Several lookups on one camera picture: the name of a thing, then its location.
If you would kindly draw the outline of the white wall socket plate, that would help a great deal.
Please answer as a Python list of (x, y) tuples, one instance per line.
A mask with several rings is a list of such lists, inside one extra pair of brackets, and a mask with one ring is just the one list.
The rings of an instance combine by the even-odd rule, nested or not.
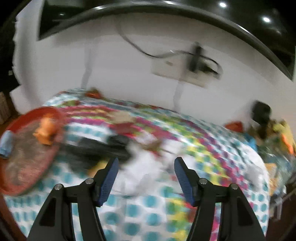
[(211, 81), (214, 81), (212, 73), (201, 71), (191, 72), (186, 69), (188, 56), (179, 55), (166, 59), (153, 59), (151, 72), (165, 78), (183, 80), (186, 83), (206, 88)]

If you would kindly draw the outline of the clutter pile with bags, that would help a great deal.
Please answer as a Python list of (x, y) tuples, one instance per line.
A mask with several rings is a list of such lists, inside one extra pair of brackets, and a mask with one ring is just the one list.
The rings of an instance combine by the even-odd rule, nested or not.
[(285, 185), (295, 173), (295, 139), (285, 120), (269, 120), (267, 125), (252, 125), (247, 134), (255, 139), (257, 152), (265, 164), (274, 163), (273, 185)]

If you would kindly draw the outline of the yellow medicine box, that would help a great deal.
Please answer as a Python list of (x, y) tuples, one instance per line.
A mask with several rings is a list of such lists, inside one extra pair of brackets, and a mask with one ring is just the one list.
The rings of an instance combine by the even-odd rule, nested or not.
[(99, 170), (106, 167), (107, 163), (107, 161), (99, 161), (96, 165), (94, 165), (87, 171), (88, 177), (93, 178)]

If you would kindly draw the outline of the black barcode scanner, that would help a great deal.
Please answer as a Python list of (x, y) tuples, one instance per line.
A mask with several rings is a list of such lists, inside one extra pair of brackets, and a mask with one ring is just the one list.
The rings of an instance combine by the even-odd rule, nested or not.
[(255, 101), (252, 107), (252, 120), (259, 124), (257, 132), (262, 139), (267, 136), (267, 126), (270, 121), (271, 107), (261, 101)]

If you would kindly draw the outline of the red candy wrapper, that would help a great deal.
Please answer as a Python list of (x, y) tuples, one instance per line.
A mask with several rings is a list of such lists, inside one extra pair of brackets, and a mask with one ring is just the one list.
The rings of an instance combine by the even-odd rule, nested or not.
[(95, 99), (103, 99), (103, 95), (101, 92), (96, 88), (91, 88), (85, 92), (85, 96), (89, 98), (95, 98)]

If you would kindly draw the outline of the orange rubber pig toy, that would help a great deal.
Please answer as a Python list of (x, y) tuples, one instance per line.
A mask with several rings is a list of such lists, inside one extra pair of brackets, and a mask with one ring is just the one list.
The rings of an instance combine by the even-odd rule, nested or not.
[(33, 133), (33, 136), (39, 143), (51, 146), (53, 144), (53, 138), (58, 130), (57, 121), (50, 115), (45, 115), (41, 118), (39, 127)]

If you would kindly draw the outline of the round red tray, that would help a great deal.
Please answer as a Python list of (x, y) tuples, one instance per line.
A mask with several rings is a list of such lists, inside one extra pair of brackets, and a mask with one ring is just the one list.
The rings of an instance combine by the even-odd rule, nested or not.
[[(43, 117), (51, 116), (57, 125), (53, 144), (43, 145), (33, 135)], [(11, 155), (1, 158), (1, 193), (21, 195), (30, 190), (51, 166), (64, 137), (66, 116), (54, 107), (37, 108), (20, 116), (7, 130), (14, 133)]]

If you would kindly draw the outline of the red orange packet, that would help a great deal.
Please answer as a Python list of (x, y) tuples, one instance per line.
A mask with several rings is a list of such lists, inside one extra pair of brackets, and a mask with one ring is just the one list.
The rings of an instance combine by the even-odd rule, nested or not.
[(224, 127), (228, 130), (231, 130), (237, 133), (244, 132), (243, 123), (241, 121), (233, 121), (233, 122), (227, 123)]

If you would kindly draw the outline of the black power adapter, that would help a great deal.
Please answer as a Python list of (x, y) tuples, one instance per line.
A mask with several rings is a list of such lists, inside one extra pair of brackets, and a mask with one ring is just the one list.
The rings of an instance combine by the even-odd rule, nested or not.
[(204, 62), (202, 61), (202, 58), (203, 48), (198, 43), (195, 43), (192, 49), (192, 55), (189, 59), (188, 70), (192, 73), (202, 71), (204, 67)]

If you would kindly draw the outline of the polka dot bed sheet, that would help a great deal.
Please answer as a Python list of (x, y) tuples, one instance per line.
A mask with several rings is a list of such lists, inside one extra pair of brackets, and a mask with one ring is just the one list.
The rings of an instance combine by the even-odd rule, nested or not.
[(16, 240), (265, 240), (267, 169), (225, 127), (71, 89), (20, 116), (1, 148)]

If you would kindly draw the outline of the black plastic bag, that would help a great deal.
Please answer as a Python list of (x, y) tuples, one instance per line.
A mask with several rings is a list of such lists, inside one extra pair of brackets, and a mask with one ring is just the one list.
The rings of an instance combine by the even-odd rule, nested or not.
[(74, 172), (86, 172), (95, 167), (99, 161), (117, 158), (120, 162), (126, 162), (132, 157), (127, 150), (129, 142), (130, 139), (123, 135), (110, 136), (105, 143), (81, 138), (76, 145), (61, 144), (60, 149)]

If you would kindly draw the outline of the blue rolled sock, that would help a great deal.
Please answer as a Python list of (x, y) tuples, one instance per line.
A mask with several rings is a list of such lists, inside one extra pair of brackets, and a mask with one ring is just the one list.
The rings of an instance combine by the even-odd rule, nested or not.
[(0, 139), (0, 155), (2, 158), (7, 159), (14, 147), (15, 134), (7, 130), (3, 133)]

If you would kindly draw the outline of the white plastic bag bundle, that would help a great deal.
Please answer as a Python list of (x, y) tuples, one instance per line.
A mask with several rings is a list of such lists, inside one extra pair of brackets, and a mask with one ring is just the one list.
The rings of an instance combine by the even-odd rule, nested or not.
[(128, 149), (132, 157), (121, 165), (112, 190), (122, 196), (140, 196), (155, 189), (163, 174), (173, 173), (174, 159), (182, 152), (180, 141), (166, 140), (160, 145), (159, 156), (137, 144)]

